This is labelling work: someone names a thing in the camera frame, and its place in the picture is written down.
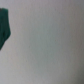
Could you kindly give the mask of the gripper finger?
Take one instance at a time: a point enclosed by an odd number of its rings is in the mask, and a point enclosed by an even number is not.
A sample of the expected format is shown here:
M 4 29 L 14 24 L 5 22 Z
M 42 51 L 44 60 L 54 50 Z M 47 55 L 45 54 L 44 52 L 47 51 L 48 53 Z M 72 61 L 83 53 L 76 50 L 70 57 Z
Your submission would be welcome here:
M 0 10 L 0 50 L 10 35 L 11 31 L 9 26 L 8 10 L 2 8 Z

